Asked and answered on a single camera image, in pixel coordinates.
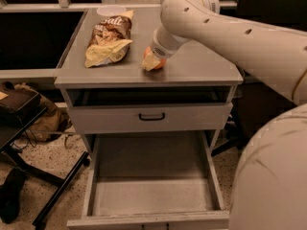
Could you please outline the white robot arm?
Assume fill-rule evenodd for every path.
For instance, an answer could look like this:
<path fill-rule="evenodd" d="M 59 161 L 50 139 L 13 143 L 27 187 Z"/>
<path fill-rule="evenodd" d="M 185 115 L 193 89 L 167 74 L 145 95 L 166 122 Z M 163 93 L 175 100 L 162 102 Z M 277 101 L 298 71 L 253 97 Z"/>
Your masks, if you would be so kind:
<path fill-rule="evenodd" d="M 249 140 L 234 177 L 229 230 L 307 230 L 307 35 L 219 13 L 219 0 L 164 0 L 144 56 L 151 71 L 194 39 L 296 107 Z"/>

